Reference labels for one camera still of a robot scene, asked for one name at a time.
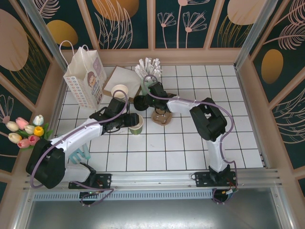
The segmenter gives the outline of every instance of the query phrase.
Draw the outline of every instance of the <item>cartoon girl print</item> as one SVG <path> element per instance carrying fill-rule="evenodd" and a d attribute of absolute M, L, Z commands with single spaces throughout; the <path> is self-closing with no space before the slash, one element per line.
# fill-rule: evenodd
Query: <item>cartoon girl print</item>
<path fill-rule="evenodd" d="M 88 85 L 91 88 L 91 93 L 94 94 L 97 86 L 99 85 L 99 81 L 96 81 L 96 76 L 93 72 L 89 72 L 87 76 Z"/>

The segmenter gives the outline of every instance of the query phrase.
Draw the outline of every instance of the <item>vent grille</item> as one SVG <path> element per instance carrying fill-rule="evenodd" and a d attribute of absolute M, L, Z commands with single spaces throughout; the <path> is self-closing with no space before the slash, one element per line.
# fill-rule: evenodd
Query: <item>vent grille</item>
<path fill-rule="evenodd" d="M 97 200 L 106 194 L 100 193 L 85 199 Z M 76 201 L 80 200 L 79 192 L 43 192 L 34 196 L 34 201 Z M 212 190 L 169 190 L 169 191 L 114 191 L 105 200 L 159 200 L 159 199 L 208 199 Z"/>

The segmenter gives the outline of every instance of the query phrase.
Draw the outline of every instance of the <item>wallpaper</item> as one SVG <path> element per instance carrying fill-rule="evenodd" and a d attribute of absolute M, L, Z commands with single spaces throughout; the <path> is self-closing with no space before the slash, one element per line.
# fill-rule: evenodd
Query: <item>wallpaper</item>
<path fill-rule="evenodd" d="M 215 0 L 156 0 L 157 49 L 202 48 Z"/>
<path fill-rule="evenodd" d="M 148 49 L 146 0 L 86 0 L 100 49 Z"/>
<path fill-rule="evenodd" d="M 305 197 L 305 178 L 299 179 L 298 182 L 301 187 L 303 196 Z"/>
<path fill-rule="evenodd" d="M 225 0 L 211 48 L 241 48 L 265 0 Z"/>
<path fill-rule="evenodd" d="M 4 195 L 5 189 L 6 189 L 7 183 L 0 181 L 0 203 L 2 201 L 2 197 Z"/>
<path fill-rule="evenodd" d="M 50 62 L 8 0 L 0 2 L 0 73 L 36 104 Z"/>
<path fill-rule="evenodd" d="M 305 166 L 305 80 L 272 112 L 293 168 Z"/>
<path fill-rule="evenodd" d="M 5 124 L 18 117 L 30 120 L 31 116 L 32 112 L 0 85 L 0 154 L 16 156 L 19 152 L 19 147 L 8 139 L 10 130 Z M 0 169 L 11 172 L 15 161 L 15 157 L 0 156 Z"/>
<path fill-rule="evenodd" d="M 256 49 L 257 44 L 259 43 L 259 41 L 261 40 L 263 34 L 265 33 L 266 29 L 268 28 L 271 20 L 273 19 L 274 15 L 276 14 L 278 8 L 280 7 L 280 5 L 283 3 L 283 0 L 278 0 L 276 3 L 275 8 L 273 9 L 273 11 L 271 12 L 271 16 L 269 17 L 266 25 L 264 26 L 264 28 L 262 29 L 260 35 L 258 36 L 258 38 L 256 39 L 254 45 L 252 46 L 252 49 L 250 50 L 249 54 L 252 55 L 253 51 Z"/>
<path fill-rule="evenodd" d="M 93 49 L 76 0 L 33 0 L 33 3 L 58 45 L 68 40 L 75 49 L 84 44 Z M 71 49 L 71 45 L 65 42 L 61 49 Z"/>
<path fill-rule="evenodd" d="M 292 0 L 253 60 L 268 101 L 305 66 L 305 1 Z"/>

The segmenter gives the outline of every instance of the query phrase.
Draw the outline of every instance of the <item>pink tulip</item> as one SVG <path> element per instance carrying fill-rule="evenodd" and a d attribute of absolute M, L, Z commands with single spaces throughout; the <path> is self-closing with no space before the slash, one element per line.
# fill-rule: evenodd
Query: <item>pink tulip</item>
<path fill-rule="evenodd" d="M 30 141 L 30 145 L 34 146 L 38 140 L 40 140 L 40 137 L 37 137 L 35 135 L 29 136 L 28 140 Z"/>
<path fill-rule="evenodd" d="M 24 120 L 21 117 L 16 119 L 16 123 L 20 130 L 24 130 L 24 126 L 29 124 L 28 121 Z"/>
<path fill-rule="evenodd" d="M 18 147 L 23 149 L 23 148 L 27 148 L 30 146 L 30 141 L 28 139 L 22 139 L 21 141 L 19 141 L 17 143 Z"/>

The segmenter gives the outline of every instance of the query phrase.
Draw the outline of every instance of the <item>green leaf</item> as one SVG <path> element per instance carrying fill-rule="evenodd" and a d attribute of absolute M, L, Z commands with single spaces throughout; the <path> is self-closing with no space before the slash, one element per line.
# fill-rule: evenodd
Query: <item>green leaf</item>
<path fill-rule="evenodd" d="M 53 130 L 49 130 L 45 135 L 45 139 L 48 140 L 49 137 L 52 135 L 52 133 L 53 133 Z"/>
<path fill-rule="evenodd" d="M 30 136 L 27 132 L 21 130 L 16 131 L 16 133 L 19 134 L 21 137 L 28 138 Z"/>
<path fill-rule="evenodd" d="M 49 123 L 46 123 L 46 124 L 43 126 L 43 130 L 44 130 L 45 133 L 47 132 L 48 127 L 49 127 Z"/>
<path fill-rule="evenodd" d="M 20 151 L 25 151 L 25 150 L 29 150 L 29 149 L 33 149 L 34 146 L 29 146 L 28 148 L 23 148 L 23 149 L 20 149 Z"/>

